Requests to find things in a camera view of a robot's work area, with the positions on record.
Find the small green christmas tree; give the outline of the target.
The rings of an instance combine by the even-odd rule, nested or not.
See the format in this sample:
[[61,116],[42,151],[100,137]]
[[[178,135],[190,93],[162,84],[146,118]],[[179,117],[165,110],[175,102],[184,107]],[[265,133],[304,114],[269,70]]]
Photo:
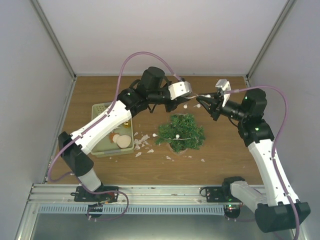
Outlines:
[[205,142],[205,130],[193,114],[173,114],[169,121],[158,126],[155,144],[169,144],[173,152],[199,150]]

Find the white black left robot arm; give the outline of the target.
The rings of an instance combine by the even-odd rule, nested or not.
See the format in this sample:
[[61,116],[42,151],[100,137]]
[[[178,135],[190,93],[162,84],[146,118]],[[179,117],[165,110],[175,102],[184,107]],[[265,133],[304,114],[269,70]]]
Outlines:
[[138,113],[145,110],[153,112],[151,105],[164,105],[169,113],[186,102],[191,93],[189,82],[181,79],[173,83],[163,70],[151,66],[140,79],[117,93],[115,100],[103,113],[73,133],[62,132],[58,136],[58,156],[62,157],[86,189],[85,195],[90,201],[98,202],[103,197],[103,184],[94,171],[93,161],[88,157],[97,143]]

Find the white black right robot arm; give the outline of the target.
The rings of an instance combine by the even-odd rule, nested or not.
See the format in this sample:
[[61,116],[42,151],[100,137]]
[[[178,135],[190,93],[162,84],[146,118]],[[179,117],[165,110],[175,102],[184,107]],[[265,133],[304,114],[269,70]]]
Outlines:
[[196,100],[213,120],[225,116],[238,121],[238,134],[258,167],[265,193],[258,192],[241,177],[229,177],[223,182],[221,196],[228,203],[236,199],[253,213],[259,229],[264,233],[295,230],[311,213],[307,202],[301,202],[291,187],[277,154],[278,136],[264,120],[267,106],[266,93],[255,87],[243,89],[241,103],[229,100],[232,90],[200,94]]

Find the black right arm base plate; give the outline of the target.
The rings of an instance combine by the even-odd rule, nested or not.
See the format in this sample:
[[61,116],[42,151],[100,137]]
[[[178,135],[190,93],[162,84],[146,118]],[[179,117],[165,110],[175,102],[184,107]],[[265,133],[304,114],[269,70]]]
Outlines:
[[207,203],[240,203],[233,196],[225,196],[221,186],[205,186],[199,189],[199,194],[206,198]]

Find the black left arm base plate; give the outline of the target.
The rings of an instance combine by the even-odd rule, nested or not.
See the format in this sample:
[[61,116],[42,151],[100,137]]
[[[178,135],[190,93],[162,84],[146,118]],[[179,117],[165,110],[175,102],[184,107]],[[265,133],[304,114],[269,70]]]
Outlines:
[[118,201],[118,190],[118,186],[100,186],[93,194],[78,186],[70,195],[75,202],[113,203]]

